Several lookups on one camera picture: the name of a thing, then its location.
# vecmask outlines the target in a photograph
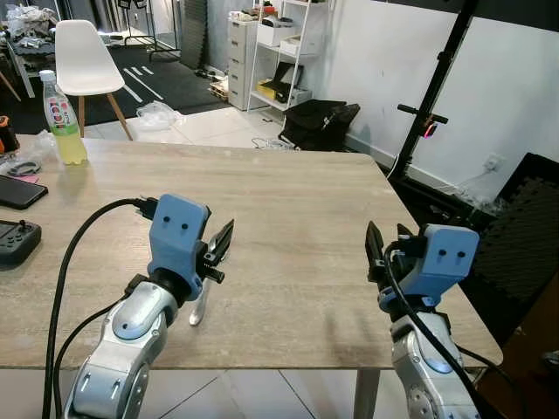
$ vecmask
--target black floor mat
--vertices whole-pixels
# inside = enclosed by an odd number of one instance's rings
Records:
[[[159,99],[124,73],[123,67],[130,70],[130,67],[135,66],[143,73],[143,76],[136,75],[136,77],[163,96],[164,100],[161,102],[180,113],[199,113],[228,106],[208,92],[209,80],[198,78],[190,68],[178,62],[176,57],[169,54],[155,54],[150,63],[145,47],[113,47],[109,51],[116,66],[121,70],[127,86],[143,99],[142,103],[137,102],[124,89],[114,93],[114,97],[127,118],[134,117],[138,107]],[[143,65],[154,74],[144,72],[141,69]],[[42,83],[38,78],[31,79],[31,83],[35,91],[35,99],[29,99],[23,85],[16,87],[22,98],[21,103],[17,102],[7,89],[0,88],[0,114],[10,117],[12,126],[19,134],[36,134],[46,128]],[[77,113],[78,98],[71,97],[70,101]],[[112,120],[117,120],[117,118],[106,95],[86,97],[86,125]]]

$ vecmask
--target white wall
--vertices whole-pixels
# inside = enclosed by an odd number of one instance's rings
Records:
[[[352,146],[391,164],[413,120],[396,106],[419,107],[455,18],[337,1],[317,97],[361,105]],[[419,142],[410,170],[432,186],[479,175],[495,152],[506,158],[500,171],[470,186],[493,197],[526,152],[559,161],[559,34],[475,18],[434,112],[450,122]]]

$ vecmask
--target wooden table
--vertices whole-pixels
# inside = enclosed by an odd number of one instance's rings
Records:
[[[392,368],[390,319],[366,279],[365,229],[373,219],[389,243],[397,223],[417,226],[369,156],[99,140],[86,140],[86,147],[82,167],[44,162],[39,183],[50,192],[29,209],[0,209],[2,219],[43,228],[25,263],[0,272],[0,367],[45,366],[59,264],[84,220],[119,198],[174,193],[211,208],[206,239],[231,218],[235,230],[220,268],[225,281],[213,287],[204,321],[189,326],[184,306],[155,368],[360,368],[357,393],[367,372]],[[146,272],[148,229],[130,207],[87,232],[70,264],[58,343]],[[457,343],[501,362],[457,286],[440,310],[449,314]],[[99,330],[97,322],[79,335],[65,367],[81,364]]]

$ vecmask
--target bottle label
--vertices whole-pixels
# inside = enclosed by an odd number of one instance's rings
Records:
[[[67,100],[48,98],[47,103],[54,122],[54,125],[51,127],[51,132],[54,135],[69,135],[78,131],[78,124],[72,121],[70,116],[69,109],[71,109],[71,105]]]

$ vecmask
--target tiled floor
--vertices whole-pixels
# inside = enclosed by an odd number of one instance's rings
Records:
[[[135,141],[253,148],[252,138],[281,131],[259,113],[235,108],[183,116],[172,127],[146,132],[128,120]],[[86,137],[127,141],[120,123],[86,127]],[[75,373],[62,375],[69,391]],[[152,371],[141,419],[349,419],[353,416],[356,372],[323,370]],[[40,417],[44,373],[0,369],[0,417]],[[407,418],[402,384],[382,371],[375,419]]]

